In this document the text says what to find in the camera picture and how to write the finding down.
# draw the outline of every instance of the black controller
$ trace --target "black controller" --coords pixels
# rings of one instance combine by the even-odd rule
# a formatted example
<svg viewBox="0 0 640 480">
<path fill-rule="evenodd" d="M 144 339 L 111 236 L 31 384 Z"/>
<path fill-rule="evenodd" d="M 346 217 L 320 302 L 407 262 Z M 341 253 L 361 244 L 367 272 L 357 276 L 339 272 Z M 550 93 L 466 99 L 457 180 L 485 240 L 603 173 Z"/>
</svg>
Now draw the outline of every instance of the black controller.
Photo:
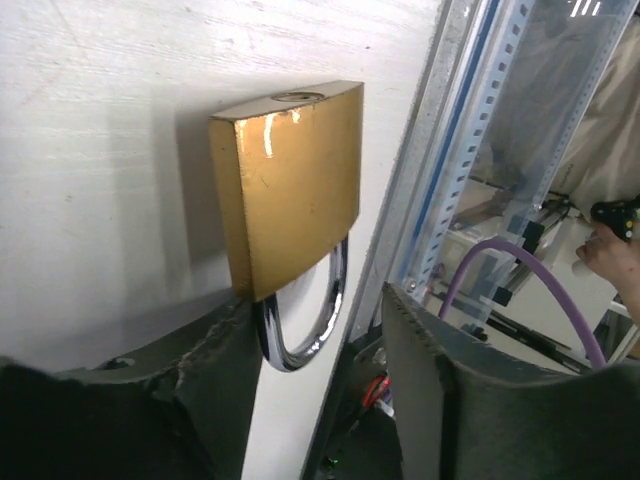
<svg viewBox="0 0 640 480">
<path fill-rule="evenodd" d="M 607 225 L 625 242 L 633 238 L 633 224 L 640 220 L 640 195 L 633 200 L 598 202 L 591 207 L 591 218 Z"/>
</svg>

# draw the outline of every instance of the purple tube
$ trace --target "purple tube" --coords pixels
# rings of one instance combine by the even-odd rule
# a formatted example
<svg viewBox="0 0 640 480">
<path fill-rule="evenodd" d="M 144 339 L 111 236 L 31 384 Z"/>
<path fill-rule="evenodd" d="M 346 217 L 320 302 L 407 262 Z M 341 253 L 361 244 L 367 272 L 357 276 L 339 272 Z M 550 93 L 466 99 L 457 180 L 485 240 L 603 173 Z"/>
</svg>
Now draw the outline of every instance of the purple tube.
<svg viewBox="0 0 640 480">
<path fill-rule="evenodd" d="M 542 263 L 529 252 L 499 238 L 491 238 L 489 240 L 483 240 L 482 242 L 479 242 L 478 244 L 471 247 L 469 252 L 462 259 L 455 275 L 453 276 L 453 279 L 451 280 L 449 291 L 447 292 L 447 296 L 445 297 L 444 302 L 440 307 L 440 312 L 438 312 L 438 316 L 440 317 L 440 319 L 444 320 L 444 317 L 447 315 L 447 312 L 451 307 L 451 303 L 453 302 L 453 298 L 456 296 L 456 293 L 458 293 L 460 284 L 462 283 L 462 280 L 464 279 L 467 270 L 469 269 L 469 265 L 471 265 L 473 259 L 482 250 L 486 250 L 488 248 L 510 253 L 514 257 L 518 258 L 527 267 L 529 267 L 531 271 L 535 273 L 540 280 L 542 280 L 542 282 L 549 289 L 551 294 L 555 297 L 564 312 L 569 317 L 573 328 L 578 334 L 578 337 L 580 338 L 580 341 L 582 342 L 582 345 L 587 352 L 587 356 L 591 361 L 591 366 L 593 367 L 593 369 L 595 370 L 606 366 L 607 362 L 604 359 L 604 355 L 602 354 L 602 350 L 600 350 L 598 342 L 596 341 L 596 337 L 594 337 L 593 332 L 582 316 L 582 313 L 580 313 L 580 310 L 578 310 L 578 307 L 573 302 L 567 291 L 562 287 L 562 285 L 560 285 L 560 282 L 558 282 L 556 277 L 554 277 L 551 272 L 547 270 L 545 266 L 542 265 Z"/>
</svg>

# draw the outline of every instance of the blue strip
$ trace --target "blue strip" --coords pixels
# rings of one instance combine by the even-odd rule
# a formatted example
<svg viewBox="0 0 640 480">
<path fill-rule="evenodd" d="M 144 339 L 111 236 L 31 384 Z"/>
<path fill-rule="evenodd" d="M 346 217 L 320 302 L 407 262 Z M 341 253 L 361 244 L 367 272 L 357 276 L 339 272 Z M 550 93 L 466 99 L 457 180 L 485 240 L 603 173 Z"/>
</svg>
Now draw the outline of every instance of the blue strip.
<svg viewBox="0 0 640 480">
<path fill-rule="evenodd" d="M 436 190 L 438 180 L 440 179 L 440 175 L 442 173 L 445 160 L 447 159 L 447 155 L 449 154 L 451 142 L 453 141 L 453 135 L 455 133 L 456 127 L 458 126 L 458 123 L 460 122 L 462 109 L 464 108 L 465 100 L 469 95 L 469 90 L 471 89 L 471 84 L 473 82 L 473 78 L 478 68 L 478 63 L 480 62 L 480 56 L 484 51 L 484 46 L 486 44 L 487 38 L 489 37 L 489 32 L 491 30 L 491 25 L 493 24 L 493 20 L 496 15 L 496 11 L 498 10 L 499 2 L 500 0 L 492 0 L 491 4 L 489 5 L 489 9 L 487 10 L 487 16 L 484 19 L 484 22 L 482 24 L 482 27 L 480 28 L 480 31 L 478 32 L 476 45 L 471 54 L 469 66 L 467 68 L 467 71 L 465 73 L 465 78 L 462 81 L 462 85 L 460 87 L 460 94 L 458 95 L 458 98 L 456 99 L 456 103 L 454 104 L 454 107 L 453 107 L 453 114 L 452 114 L 451 122 L 449 123 L 449 127 L 447 129 L 447 133 L 445 135 L 444 145 L 442 147 L 442 150 L 440 151 L 440 156 L 438 157 L 438 163 L 436 164 L 435 171 L 431 179 L 431 183 L 429 184 L 429 188 L 427 189 L 427 194 L 425 196 L 424 203 L 422 204 L 422 209 L 420 210 L 420 215 L 418 216 L 418 221 L 416 222 L 416 226 L 413 231 L 409 252 L 405 260 L 405 264 L 402 268 L 401 279 L 404 279 L 409 272 L 410 259 L 414 252 L 416 243 L 418 242 L 418 238 L 420 237 L 420 230 L 422 229 L 425 218 L 427 217 L 429 204 L 433 199 L 433 194 Z"/>
</svg>

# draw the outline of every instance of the padlock shackle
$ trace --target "padlock shackle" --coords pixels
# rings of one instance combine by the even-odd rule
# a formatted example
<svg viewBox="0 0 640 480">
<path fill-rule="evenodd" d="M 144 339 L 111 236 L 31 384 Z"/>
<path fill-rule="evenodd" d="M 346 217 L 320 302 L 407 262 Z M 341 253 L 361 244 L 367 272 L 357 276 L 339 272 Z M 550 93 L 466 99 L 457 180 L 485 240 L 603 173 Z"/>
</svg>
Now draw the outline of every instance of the padlock shackle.
<svg viewBox="0 0 640 480">
<path fill-rule="evenodd" d="M 276 370 L 294 372 L 301 369 L 316 356 L 329 339 L 344 298 L 348 253 L 349 236 L 347 235 L 330 254 L 329 285 L 320 315 L 311 333 L 294 350 L 287 350 L 284 344 L 277 294 L 252 304 L 252 315 L 258 328 L 262 354 Z"/>
</svg>

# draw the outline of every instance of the gold padlock body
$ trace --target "gold padlock body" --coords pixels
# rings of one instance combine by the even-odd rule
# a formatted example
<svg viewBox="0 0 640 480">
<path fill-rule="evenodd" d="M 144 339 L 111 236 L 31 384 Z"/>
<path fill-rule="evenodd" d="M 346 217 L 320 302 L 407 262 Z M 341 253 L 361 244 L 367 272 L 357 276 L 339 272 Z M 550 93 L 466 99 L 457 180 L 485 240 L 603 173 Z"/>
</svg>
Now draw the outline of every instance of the gold padlock body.
<svg viewBox="0 0 640 480">
<path fill-rule="evenodd" d="M 342 241 L 360 207 L 364 85 L 338 81 L 209 123 L 233 288 L 257 302 Z"/>
</svg>

